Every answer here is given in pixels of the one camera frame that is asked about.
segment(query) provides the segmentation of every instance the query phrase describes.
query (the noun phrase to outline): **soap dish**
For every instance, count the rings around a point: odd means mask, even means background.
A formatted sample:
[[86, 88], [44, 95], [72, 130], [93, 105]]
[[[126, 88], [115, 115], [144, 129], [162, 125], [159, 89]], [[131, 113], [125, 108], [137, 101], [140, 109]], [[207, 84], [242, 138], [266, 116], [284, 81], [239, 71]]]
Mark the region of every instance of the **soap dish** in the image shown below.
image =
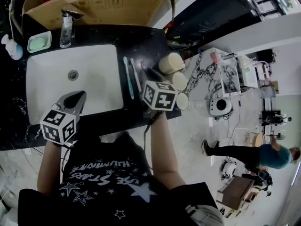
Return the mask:
[[[44, 38], [46, 40], [45, 45], [43, 47], [41, 47], [41, 48], [30, 49], [29, 45], [30, 45], [31, 41], [33, 41], [33, 40], [35, 40], [37, 38]], [[35, 53], [35, 52], [38, 52], [40, 50], [44, 50], [44, 49], [50, 48], [50, 46], [51, 46], [51, 40], [52, 40], [51, 31], [39, 33], [37, 35], [33, 35], [28, 40], [27, 51], [30, 52], [30, 53]]]

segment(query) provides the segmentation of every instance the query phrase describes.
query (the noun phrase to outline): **white soap bottle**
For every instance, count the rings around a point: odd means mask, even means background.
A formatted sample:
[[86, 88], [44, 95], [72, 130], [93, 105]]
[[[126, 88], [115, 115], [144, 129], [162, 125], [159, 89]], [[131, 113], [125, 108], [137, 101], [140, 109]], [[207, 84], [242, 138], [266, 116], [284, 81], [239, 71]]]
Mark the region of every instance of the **white soap bottle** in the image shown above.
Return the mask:
[[14, 60], [19, 60], [23, 56], [23, 48], [15, 41], [8, 38], [8, 34], [5, 34], [1, 40], [2, 44], [5, 44], [5, 49]]

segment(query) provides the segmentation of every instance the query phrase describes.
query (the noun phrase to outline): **black t-shirt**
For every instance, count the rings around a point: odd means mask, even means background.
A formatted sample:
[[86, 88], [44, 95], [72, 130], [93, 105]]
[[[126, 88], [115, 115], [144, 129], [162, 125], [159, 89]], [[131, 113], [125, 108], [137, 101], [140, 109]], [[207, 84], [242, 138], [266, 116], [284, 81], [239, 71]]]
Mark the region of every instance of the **black t-shirt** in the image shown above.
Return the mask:
[[53, 195], [24, 189], [22, 225], [196, 225], [187, 207], [216, 207], [205, 183], [168, 190], [149, 170], [143, 149], [127, 136], [115, 143], [77, 143]]

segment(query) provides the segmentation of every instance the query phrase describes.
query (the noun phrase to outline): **white sink basin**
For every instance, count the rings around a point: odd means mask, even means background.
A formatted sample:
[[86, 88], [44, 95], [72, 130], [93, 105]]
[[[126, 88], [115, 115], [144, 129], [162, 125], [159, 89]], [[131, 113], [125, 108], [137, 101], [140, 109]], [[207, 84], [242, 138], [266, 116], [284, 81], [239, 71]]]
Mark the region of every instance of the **white sink basin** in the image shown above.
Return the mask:
[[30, 57], [26, 71], [30, 124], [39, 124], [43, 113], [61, 96], [77, 90], [87, 93], [82, 115], [123, 107], [114, 45], [66, 48]]

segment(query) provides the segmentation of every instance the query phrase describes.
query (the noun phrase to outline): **white cup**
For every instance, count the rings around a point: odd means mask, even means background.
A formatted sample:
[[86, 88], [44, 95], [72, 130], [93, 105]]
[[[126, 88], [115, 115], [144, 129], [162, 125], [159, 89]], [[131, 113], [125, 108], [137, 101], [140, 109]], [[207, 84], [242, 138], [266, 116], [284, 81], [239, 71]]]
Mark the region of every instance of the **white cup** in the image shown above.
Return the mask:
[[159, 61], [159, 69], [164, 74], [174, 73], [184, 67], [185, 64], [177, 53], [170, 53]]
[[187, 95], [185, 95], [184, 93], [180, 93], [177, 96], [177, 107], [181, 110], [184, 111], [188, 108], [189, 106], [189, 99], [187, 97]]
[[172, 83], [177, 90], [185, 90], [187, 87], [188, 79], [181, 72], [175, 72], [166, 76], [170, 83]]

